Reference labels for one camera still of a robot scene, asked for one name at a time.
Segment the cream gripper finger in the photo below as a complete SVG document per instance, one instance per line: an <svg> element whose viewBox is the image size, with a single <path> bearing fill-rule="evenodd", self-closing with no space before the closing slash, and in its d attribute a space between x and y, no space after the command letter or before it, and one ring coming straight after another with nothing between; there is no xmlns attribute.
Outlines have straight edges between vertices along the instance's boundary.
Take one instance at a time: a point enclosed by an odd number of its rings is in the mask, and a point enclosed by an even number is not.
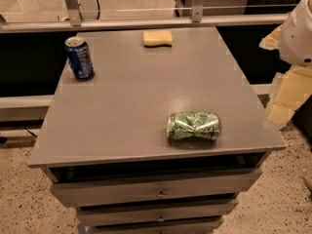
<svg viewBox="0 0 312 234"><path fill-rule="evenodd" d="M280 47L280 34L282 25L276 27L267 36L261 39L259 47L264 50L273 51L278 50Z"/></svg>
<svg viewBox="0 0 312 234"><path fill-rule="evenodd" d="M286 126L298 108L312 96L312 68L292 65L272 81L266 121L271 126Z"/></svg>

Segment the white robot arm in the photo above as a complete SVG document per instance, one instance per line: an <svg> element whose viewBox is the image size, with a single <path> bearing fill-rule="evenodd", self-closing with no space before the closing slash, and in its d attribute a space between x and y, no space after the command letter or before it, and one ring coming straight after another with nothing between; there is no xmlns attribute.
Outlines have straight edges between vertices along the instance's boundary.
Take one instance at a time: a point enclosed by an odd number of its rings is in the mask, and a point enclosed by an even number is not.
<svg viewBox="0 0 312 234"><path fill-rule="evenodd" d="M280 130L312 96L312 0L301 0L259 47L278 50L280 59L291 66L273 78L266 106L267 125Z"/></svg>

